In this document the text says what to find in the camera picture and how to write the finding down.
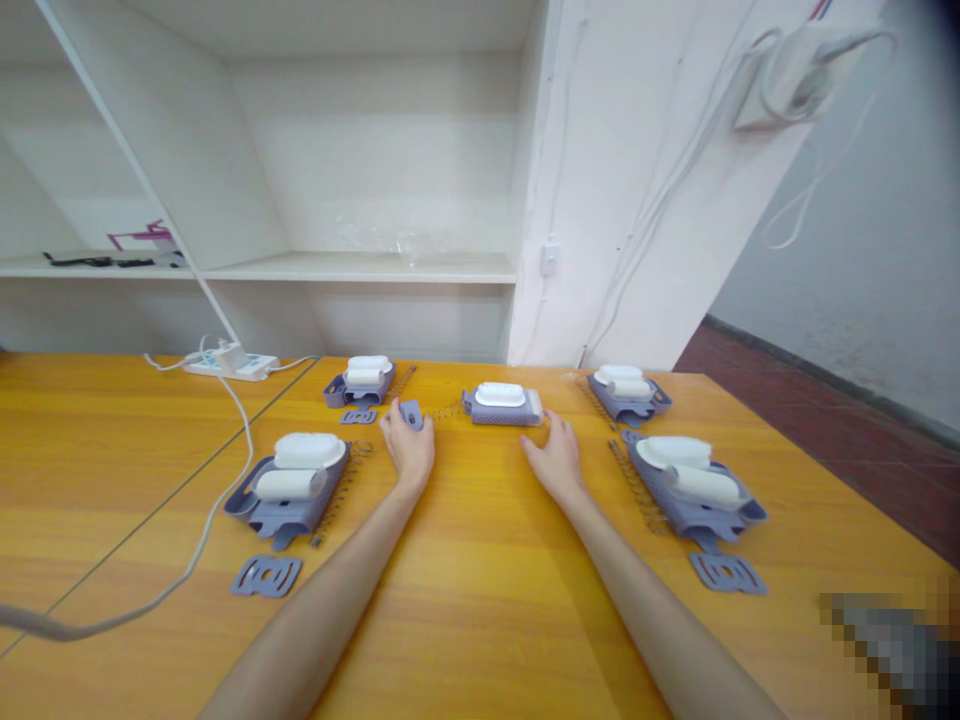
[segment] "pixelated area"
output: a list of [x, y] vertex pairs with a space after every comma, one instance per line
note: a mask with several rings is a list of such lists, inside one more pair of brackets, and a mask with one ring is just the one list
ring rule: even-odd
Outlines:
[[821, 623], [843, 643], [855, 671], [866, 676], [879, 698], [880, 717], [960, 716], [951, 713], [960, 708], [960, 580], [934, 579], [929, 585], [924, 609], [902, 607], [902, 598], [891, 595], [820, 596]]

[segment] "red floor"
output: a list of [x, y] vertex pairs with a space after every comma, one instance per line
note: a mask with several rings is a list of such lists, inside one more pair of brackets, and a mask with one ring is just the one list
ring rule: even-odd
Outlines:
[[706, 325], [675, 371], [709, 375], [960, 567], [960, 453]]

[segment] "wall outlet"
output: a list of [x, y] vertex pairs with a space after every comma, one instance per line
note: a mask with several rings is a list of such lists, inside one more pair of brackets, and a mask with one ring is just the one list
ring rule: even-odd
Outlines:
[[[807, 23], [783, 39], [783, 45], [771, 68], [767, 99], [778, 112], [794, 114], [805, 106], [816, 108], [798, 122], [815, 122], [830, 109], [837, 90], [857, 64], [866, 45], [861, 45], [829, 63], [814, 62], [817, 49], [864, 31], [876, 30], [877, 25], [852, 25], [817, 20]], [[734, 123], [735, 130], [772, 130], [788, 124], [771, 116], [760, 102], [760, 86], [764, 70], [773, 49], [763, 53], [756, 63], [757, 73]]]
[[560, 246], [550, 243], [540, 248], [540, 274], [550, 277], [557, 274], [557, 260], [560, 258]]

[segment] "yellow wooden table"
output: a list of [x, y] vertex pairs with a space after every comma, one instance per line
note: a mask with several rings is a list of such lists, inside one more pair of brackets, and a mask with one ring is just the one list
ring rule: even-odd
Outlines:
[[[350, 536], [393, 481], [376, 426], [342, 426], [322, 403], [345, 361], [325, 359], [253, 426], [258, 456], [293, 431], [368, 439], [374, 454], [344, 486], [319, 549], [296, 541], [298, 585]], [[731, 552], [768, 597], [714, 593], [691, 542], [653, 535], [607, 446], [613, 433], [563, 370], [419, 363], [402, 394], [425, 410], [484, 380], [539, 389], [581, 442], [591, 492], [628, 541], [792, 717], [830, 714], [823, 685], [842, 651], [820, 626], [823, 591], [922, 596], [950, 566], [765, 425], [712, 381], [655, 376], [674, 407], [645, 426], [713, 444], [770, 513]], [[406, 364], [400, 364], [400, 371]], [[431, 484], [316, 710], [323, 718], [660, 717], [667, 710], [566, 519], [528, 469], [522, 430], [461, 415], [437, 427]], [[538, 441], [546, 429], [530, 434]], [[92, 622], [143, 603], [189, 557], [210, 504], [243, 464], [242, 439], [153, 515], [54, 616]], [[0, 662], [4, 717], [193, 717], [283, 605], [229, 585], [266, 541], [217, 518], [194, 577], [156, 611], [72, 645], [24, 639]], [[861, 682], [853, 673], [850, 679]]]
[[[252, 418], [305, 369], [234, 387]], [[0, 602], [47, 611], [242, 427], [212, 378], [0, 354]], [[0, 652], [18, 635], [0, 630]]]

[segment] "coiled spring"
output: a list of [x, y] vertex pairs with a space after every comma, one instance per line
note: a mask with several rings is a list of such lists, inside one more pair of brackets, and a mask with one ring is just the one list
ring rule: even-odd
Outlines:
[[607, 421], [607, 424], [610, 426], [610, 429], [615, 433], [620, 432], [620, 428], [617, 426], [616, 421], [610, 417], [610, 413], [607, 412], [607, 409], [603, 406], [603, 403], [600, 402], [600, 398], [597, 397], [597, 394], [593, 391], [593, 388], [590, 387], [590, 382], [587, 380], [586, 375], [577, 376], [577, 387], [580, 388], [580, 392], [586, 396], [587, 400], [593, 409], [600, 413], [600, 417]]
[[350, 491], [349, 485], [357, 479], [357, 473], [360, 471], [363, 463], [372, 455], [373, 443], [369, 440], [355, 440], [350, 444], [350, 460], [347, 461], [347, 466], [343, 469], [343, 472], [340, 473], [340, 480], [337, 482], [337, 487], [333, 491], [333, 497], [327, 504], [327, 509], [324, 510], [323, 517], [320, 518], [320, 523], [310, 538], [311, 547], [318, 547], [320, 543], [323, 542], [326, 537], [325, 532], [337, 516], [340, 506], [346, 499], [346, 494]]
[[637, 506], [647, 521], [647, 527], [650, 529], [650, 532], [654, 535], [666, 535], [670, 529], [667, 517], [660, 510], [660, 506], [657, 505], [656, 501], [650, 496], [650, 493], [647, 491], [647, 486], [643, 484], [643, 480], [640, 479], [640, 475], [637, 473], [637, 469], [633, 467], [633, 463], [630, 462], [630, 459], [623, 452], [623, 448], [620, 447], [620, 444], [616, 440], [610, 440], [609, 445], [613, 451], [613, 456], [617, 460], [617, 465], [620, 466], [620, 472], [623, 473], [624, 478], [626, 478], [627, 483], [630, 485], [630, 490], [633, 492], [633, 497], [637, 501]]
[[433, 412], [427, 413], [430, 417], [433, 418], [434, 423], [438, 423], [441, 420], [446, 418], [456, 417], [457, 415], [463, 415], [463, 403], [459, 400], [452, 402], [446, 407], [442, 407], [439, 410], [434, 410]]
[[410, 378], [416, 371], [417, 366], [411, 365], [407, 368], [407, 371], [400, 376], [400, 379], [396, 380], [393, 385], [390, 386], [390, 389], [387, 390], [386, 399], [384, 401], [386, 404], [389, 404], [393, 398], [400, 397], [400, 393], [403, 392], [403, 389], [407, 386], [407, 383], [410, 382]]

